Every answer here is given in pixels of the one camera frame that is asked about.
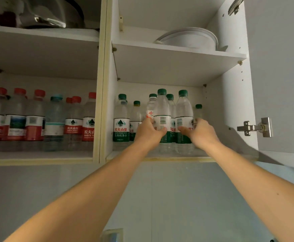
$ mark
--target green bottle cap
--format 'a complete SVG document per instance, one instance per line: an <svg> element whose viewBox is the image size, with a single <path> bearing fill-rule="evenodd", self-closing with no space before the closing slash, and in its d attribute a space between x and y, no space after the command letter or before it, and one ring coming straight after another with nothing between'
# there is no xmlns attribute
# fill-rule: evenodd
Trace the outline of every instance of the green bottle cap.
<svg viewBox="0 0 294 242"><path fill-rule="evenodd" d="M180 91L178 92L178 95L179 95L180 97L187 97L187 95L188 95L187 90L180 90Z"/></svg>
<svg viewBox="0 0 294 242"><path fill-rule="evenodd" d="M119 96L118 96L118 99L126 100L127 99L127 95L125 95L123 93L120 93Z"/></svg>
<svg viewBox="0 0 294 242"><path fill-rule="evenodd" d="M173 94L167 94L166 95L168 100L174 100L174 95Z"/></svg>
<svg viewBox="0 0 294 242"><path fill-rule="evenodd" d="M158 89L157 91L158 95L166 95L167 91L164 88Z"/></svg>

